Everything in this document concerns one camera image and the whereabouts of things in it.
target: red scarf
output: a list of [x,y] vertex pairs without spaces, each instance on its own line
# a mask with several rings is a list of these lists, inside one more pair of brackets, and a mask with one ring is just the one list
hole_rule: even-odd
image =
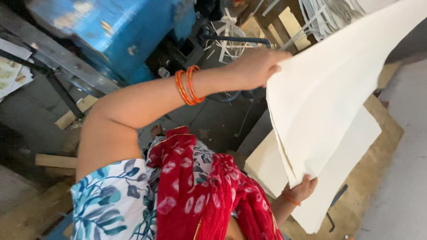
[[162,167],[157,199],[157,239],[224,239],[231,212],[248,240],[283,239],[259,184],[228,154],[214,154],[208,182],[194,186],[196,137],[187,127],[166,132],[152,147],[149,167]]

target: foot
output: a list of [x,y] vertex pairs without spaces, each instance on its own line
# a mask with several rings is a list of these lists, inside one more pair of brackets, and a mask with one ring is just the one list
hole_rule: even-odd
[[163,128],[161,127],[160,124],[157,124],[151,129],[150,134],[151,134],[152,140],[154,140],[154,138],[157,136],[164,136]]

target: hand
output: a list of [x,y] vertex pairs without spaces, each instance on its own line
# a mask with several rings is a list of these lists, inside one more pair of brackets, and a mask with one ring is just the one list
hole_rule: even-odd
[[310,181],[310,175],[304,175],[302,183],[295,186],[293,189],[289,188],[289,183],[283,189],[282,194],[287,194],[291,198],[295,199],[298,202],[302,202],[313,193],[317,185],[317,177]]
[[223,67],[228,91],[266,87],[267,80],[282,68],[278,62],[292,57],[289,52],[266,48],[249,49],[235,62]]

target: clothing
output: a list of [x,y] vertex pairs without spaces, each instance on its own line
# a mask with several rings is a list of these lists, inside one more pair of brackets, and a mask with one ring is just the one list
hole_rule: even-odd
[[145,159],[110,164],[72,187],[72,239],[192,239],[196,231],[197,239],[224,238],[234,209],[246,236],[282,239],[259,185],[186,127],[143,152]]

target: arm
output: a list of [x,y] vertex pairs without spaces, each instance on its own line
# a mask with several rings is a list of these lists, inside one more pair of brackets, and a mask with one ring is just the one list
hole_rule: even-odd
[[[290,56],[283,51],[253,50],[233,64],[194,73],[194,91],[202,97],[265,86],[281,70],[277,62]],[[182,81],[186,88],[184,76]],[[136,129],[184,104],[175,77],[139,83],[100,99],[83,125],[77,180],[116,161],[141,158]]]
[[291,203],[286,199],[286,195],[298,202],[302,202],[313,193],[317,185],[317,177],[310,181],[310,175],[304,175],[302,183],[293,189],[289,188],[289,183],[286,185],[282,194],[271,203],[271,211],[276,219],[277,226],[282,225],[286,219],[291,215],[292,211],[297,205]]

